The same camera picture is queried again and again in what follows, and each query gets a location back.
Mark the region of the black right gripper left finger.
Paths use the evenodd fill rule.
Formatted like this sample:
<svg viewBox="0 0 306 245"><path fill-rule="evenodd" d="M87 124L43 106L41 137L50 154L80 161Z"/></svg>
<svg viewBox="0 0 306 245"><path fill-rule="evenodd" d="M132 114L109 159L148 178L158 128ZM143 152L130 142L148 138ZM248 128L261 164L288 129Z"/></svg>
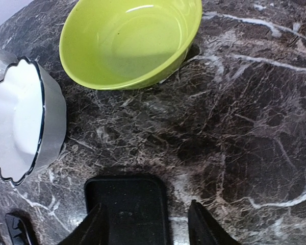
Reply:
<svg viewBox="0 0 306 245"><path fill-rule="evenodd" d="M60 245L108 244L109 218L107 207L97 204L85 219L64 239Z"/></svg>

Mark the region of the black phone case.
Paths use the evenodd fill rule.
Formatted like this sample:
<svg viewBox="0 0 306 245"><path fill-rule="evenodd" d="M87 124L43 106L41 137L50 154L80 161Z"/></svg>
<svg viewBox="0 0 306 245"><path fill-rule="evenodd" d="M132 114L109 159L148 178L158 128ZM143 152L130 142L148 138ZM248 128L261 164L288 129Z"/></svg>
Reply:
<svg viewBox="0 0 306 245"><path fill-rule="evenodd" d="M108 213L108 244L170 244L167 192L155 176L97 176L84 185L87 211Z"/></svg>

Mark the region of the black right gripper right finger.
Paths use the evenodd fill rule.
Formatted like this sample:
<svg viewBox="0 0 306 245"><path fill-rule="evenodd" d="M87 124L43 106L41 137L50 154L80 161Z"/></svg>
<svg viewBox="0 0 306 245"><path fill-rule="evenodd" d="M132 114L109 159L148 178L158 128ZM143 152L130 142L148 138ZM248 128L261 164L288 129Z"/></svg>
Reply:
<svg viewBox="0 0 306 245"><path fill-rule="evenodd" d="M197 200L192 200L189 207L188 231L190 244L240 245Z"/></svg>

